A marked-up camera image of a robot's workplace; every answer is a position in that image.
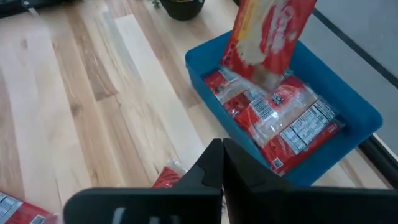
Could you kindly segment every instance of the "wooden floor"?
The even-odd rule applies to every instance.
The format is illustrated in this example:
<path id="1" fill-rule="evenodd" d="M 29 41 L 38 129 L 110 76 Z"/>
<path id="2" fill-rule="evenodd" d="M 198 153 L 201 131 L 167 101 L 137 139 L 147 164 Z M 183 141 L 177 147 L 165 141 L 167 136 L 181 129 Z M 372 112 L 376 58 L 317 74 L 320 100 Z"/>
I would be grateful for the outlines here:
<path id="1" fill-rule="evenodd" d="M 232 28 L 232 0 L 178 22 L 150 1 L 92 0 L 0 20 L 0 192 L 60 212 L 81 189 L 150 187 L 228 136 L 185 52 Z M 386 188 L 357 150 L 315 185 Z"/>

